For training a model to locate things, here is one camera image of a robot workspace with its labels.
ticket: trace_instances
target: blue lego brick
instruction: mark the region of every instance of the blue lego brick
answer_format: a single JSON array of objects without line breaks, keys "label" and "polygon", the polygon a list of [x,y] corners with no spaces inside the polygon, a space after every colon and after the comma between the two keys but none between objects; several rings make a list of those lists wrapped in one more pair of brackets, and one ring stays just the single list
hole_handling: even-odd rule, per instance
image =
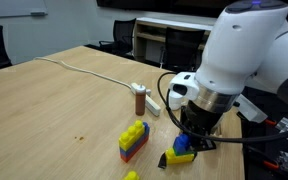
[{"label": "blue lego brick", "polygon": [[175,138],[173,148],[174,152],[177,156],[185,155],[185,154],[192,154],[193,151],[189,151],[190,146],[190,138],[186,134],[180,134]]},{"label": "blue lego brick", "polygon": [[150,133],[150,127],[148,126],[146,122],[143,122],[143,125],[145,128],[144,134],[127,151],[120,148],[120,154],[122,154],[125,157],[128,157],[146,139],[146,137]]}]

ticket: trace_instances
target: small cylinder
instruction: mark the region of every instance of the small cylinder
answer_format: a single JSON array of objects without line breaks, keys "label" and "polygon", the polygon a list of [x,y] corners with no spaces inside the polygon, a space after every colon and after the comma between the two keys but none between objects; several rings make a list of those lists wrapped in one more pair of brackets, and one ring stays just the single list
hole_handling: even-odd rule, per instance
[{"label": "small cylinder", "polygon": [[143,85],[139,85],[135,92],[135,114],[142,116],[145,113],[146,88]]}]

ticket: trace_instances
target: white power strip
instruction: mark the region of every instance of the white power strip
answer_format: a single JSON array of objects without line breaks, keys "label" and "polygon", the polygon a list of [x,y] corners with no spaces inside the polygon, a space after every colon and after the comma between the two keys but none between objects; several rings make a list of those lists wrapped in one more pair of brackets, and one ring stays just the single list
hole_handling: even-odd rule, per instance
[{"label": "white power strip", "polygon": [[[135,95],[135,89],[138,86],[136,83],[131,84],[131,91]],[[157,105],[151,97],[148,96],[148,94],[151,94],[151,90],[146,91],[146,98],[145,98],[145,106],[155,115],[159,116],[161,113],[161,108],[159,105]]]}]

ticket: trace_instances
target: wall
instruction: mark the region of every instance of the wall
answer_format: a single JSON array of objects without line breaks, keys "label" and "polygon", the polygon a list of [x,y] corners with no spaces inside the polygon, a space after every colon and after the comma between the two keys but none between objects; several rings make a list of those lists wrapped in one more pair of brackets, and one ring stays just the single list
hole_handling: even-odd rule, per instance
[{"label": "wall", "polygon": [[6,51],[13,64],[79,45],[98,45],[100,40],[113,40],[116,19],[154,17],[201,24],[215,22],[214,18],[99,8],[96,0],[44,1],[47,16],[0,18]]},{"label": "wall", "polygon": [[13,64],[89,43],[89,0],[44,0],[44,17],[4,17],[3,35]]}]

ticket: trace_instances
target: wooden table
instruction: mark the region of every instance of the wooden table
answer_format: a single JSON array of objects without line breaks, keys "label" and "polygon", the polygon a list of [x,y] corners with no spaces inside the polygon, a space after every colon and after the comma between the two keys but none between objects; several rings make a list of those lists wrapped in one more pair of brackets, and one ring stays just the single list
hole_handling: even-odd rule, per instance
[{"label": "wooden table", "polygon": [[[162,112],[134,112],[124,86],[42,60],[0,70],[0,179],[244,179],[242,146],[222,143],[193,163],[157,168],[179,130],[169,120],[156,82],[165,70],[85,47],[48,56],[125,83],[143,83]],[[162,81],[166,92],[172,76]],[[233,109],[222,122],[224,137],[240,137]],[[147,144],[124,163],[118,137],[136,119],[151,127]]]}]

